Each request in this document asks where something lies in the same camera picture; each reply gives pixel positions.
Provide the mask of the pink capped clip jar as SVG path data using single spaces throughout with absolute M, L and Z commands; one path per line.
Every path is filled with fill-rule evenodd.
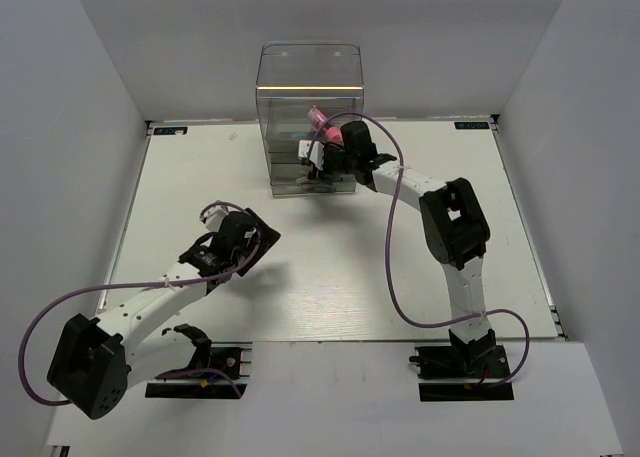
M 307 113 L 312 126 L 321 132 L 325 139 L 337 145 L 343 144 L 342 133 L 338 127 L 328 121 L 328 117 L 317 107 L 313 106 Z

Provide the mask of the red pen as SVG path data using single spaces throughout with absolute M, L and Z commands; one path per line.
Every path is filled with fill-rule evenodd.
M 295 182 L 301 186 L 336 186 L 342 182 L 341 176 L 323 176 L 315 174 L 307 174 L 304 177 L 297 178 Z

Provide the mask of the clear plastic drawer organizer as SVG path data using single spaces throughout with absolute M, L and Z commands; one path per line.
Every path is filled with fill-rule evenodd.
M 256 107 L 272 194 L 352 193 L 351 176 L 327 179 L 301 163 L 299 143 L 341 142 L 340 126 L 364 107 L 360 47 L 339 41 L 274 41 L 263 46 Z

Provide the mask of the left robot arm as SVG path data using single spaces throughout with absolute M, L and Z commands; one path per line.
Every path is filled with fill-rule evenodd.
M 281 235 L 249 208 L 221 205 L 201 220 L 206 233 L 159 281 L 111 310 L 92 318 L 78 314 L 65 324 L 47 380 L 90 419 L 107 415 L 139 383 L 217 371 L 211 339 L 178 316 L 245 275 Z

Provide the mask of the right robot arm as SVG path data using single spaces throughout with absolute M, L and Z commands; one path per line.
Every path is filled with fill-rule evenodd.
M 468 180 L 441 181 L 411 170 L 399 143 L 384 126 L 376 123 L 396 151 L 394 155 L 379 152 L 367 126 L 370 121 L 362 117 L 343 125 L 340 143 L 312 140 L 307 149 L 299 150 L 299 157 L 310 162 L 314 172 L 322 177 L 351 175 L 358 184 L 391 197 L 384 266 L 392 305 L 398 316 L 413 327 L 446 327 L 453 367 L 463 375 L 475 375 L 486 366 L 488 354 L 496 347 L 482 282 L 486 244 L 490 239 L 488 222 Z M 391 269 L 392 231 L 400 202 L 420 213 L 427 248 L 442 266 L 451 311 L 448 321 L 420 323 L 401 309 Z

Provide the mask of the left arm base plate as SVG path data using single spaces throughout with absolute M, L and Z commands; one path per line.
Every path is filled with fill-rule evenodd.
M 219 343 L 210 350 L 207 370 L 151 380 L 144 396 L 165 400 L 237 400 L 250 382 L 251 343 Z

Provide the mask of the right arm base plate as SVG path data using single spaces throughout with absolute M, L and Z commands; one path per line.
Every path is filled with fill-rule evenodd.
M 421 402 L 490 402 L 514 399 L 511 383 L 497 385 L 510 374 L 502 345 L 482 356 L 469 368 L 463 366 L 453 347 L 444 345 L 416 347 L 408 360 L 417 370 Z

